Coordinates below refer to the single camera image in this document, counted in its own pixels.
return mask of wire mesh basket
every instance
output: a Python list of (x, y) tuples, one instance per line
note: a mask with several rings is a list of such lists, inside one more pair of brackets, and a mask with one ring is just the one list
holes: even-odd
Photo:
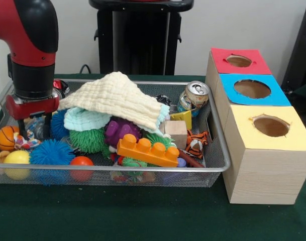
[[(68, 80), (70, 91), (78, 90), (92, 80)], [(187, 82), (135, 81), (150, 96), (167, 95), (177, 104)], [(0, 129), (16, 126), (5, 107), (5, 96), (13, 90), (9, 83), (0, 95)], [(90, 154), (94, 166), (61, 166), (31, 164), (0, 164), (1, 184), (43, 185), (141, 185), (167, 187), (211, 187), (221, 172), (227, 170), (231, 160), (221, 129), (214, 99), (209, 90), (209, 102), (192, 120), (192, 132), (208, 131), (208, 145), (204, 146), (203, 159), (196, 159), (204, 168), (122, 167), (115, 166), (101, 154)]]

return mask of blue spiky ball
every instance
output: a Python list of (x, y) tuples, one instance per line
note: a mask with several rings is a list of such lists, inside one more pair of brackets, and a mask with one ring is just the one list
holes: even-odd
[(67, 110), (59, 110), (58, 113), (52, 116), (51, 120), (51, 136), (56, 140), (61, 140), (63, 137), (69, 135), (69, 130), (64, 127), (64, 115)]
[[(66, 143), (46, 140), (30, 154), (30, 163), (35, 165), (69, 165), (75, 158)], [(37, 179), (46, 186), (61, 185), (69, 181), (68, 170), (35, 169)]]

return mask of red lid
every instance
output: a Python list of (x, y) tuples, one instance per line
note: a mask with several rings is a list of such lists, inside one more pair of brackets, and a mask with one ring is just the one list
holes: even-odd
[(259, 50), (230, 50), (211, 48), (220, 74), (272, 74)]

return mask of tiger plush toy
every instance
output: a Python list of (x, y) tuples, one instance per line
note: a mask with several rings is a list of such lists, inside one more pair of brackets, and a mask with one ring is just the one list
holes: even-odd
[(203, 158), (203, 146), (208, 144), (208, 132), (201, 134), (192, 134), (192, 131), (187, 130), (187, 140), (185, 151), (196, 156), (197, 158)]

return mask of lego duplo block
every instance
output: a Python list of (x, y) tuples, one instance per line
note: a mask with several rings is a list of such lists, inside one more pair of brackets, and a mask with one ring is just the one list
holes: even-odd
[(134, 135), (126, 134), (117, 144), (117, 154), (160, 167), (177, 167), (179, 150), (176, 147), (169, 147), (166, 150), (162, 143), (155, 143), (152, 146), (146, 138), (139, 139), (136, 143)]

